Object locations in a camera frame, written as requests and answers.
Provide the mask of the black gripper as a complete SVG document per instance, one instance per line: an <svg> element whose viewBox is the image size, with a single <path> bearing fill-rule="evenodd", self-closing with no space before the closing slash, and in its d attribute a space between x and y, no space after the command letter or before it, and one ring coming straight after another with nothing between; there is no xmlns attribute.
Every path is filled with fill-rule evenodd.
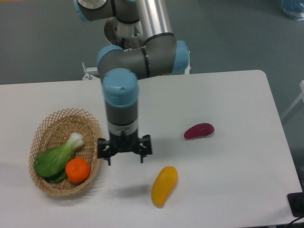
<svg viewBox="0 0 304 228"><path fill-rule="evenodd" d="M115 133L113 129L109 130L110 140L98 138L97 157L108 162L111 165L111 157L117 153L135 152L140 155L140 162L148 155L152 155L151 137L149 134L138 138L138 129L129 133L119 131Z"/></svg>

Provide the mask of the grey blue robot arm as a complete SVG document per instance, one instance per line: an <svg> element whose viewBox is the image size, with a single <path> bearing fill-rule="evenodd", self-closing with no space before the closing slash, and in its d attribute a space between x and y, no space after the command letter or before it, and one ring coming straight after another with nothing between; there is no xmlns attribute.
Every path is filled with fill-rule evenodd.
<svg viewBox="0 0 304 228"><path fill-rule="evenodd" d="M109 131L109 140L98 139L97 157L133 152L144 158L152 146L149 135L138 136L138 81L185 72L188 46L175 38L162 0L76 0L74 6L82 20L112 21L117 38L97 54Z"/></svg>

